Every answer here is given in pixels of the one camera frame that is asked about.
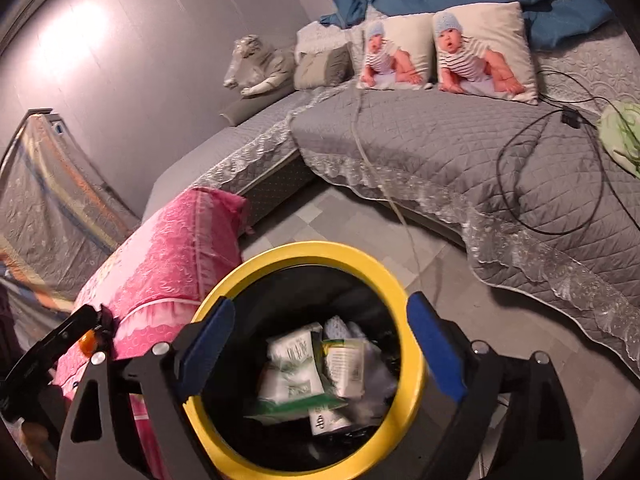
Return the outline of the left hand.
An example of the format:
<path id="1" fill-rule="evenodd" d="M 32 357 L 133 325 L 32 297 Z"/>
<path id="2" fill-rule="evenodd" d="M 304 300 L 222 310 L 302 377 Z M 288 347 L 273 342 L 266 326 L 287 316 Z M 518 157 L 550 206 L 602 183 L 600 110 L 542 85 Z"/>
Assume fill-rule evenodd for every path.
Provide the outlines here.
<path id="1" fill-rule="evenodd" d="M 32 462 L 48 479 L 54 479 L 56 452 L 49 440 L 48 430 L 35 422 L 22 422 L 20 438 L 32 456 Z"/>

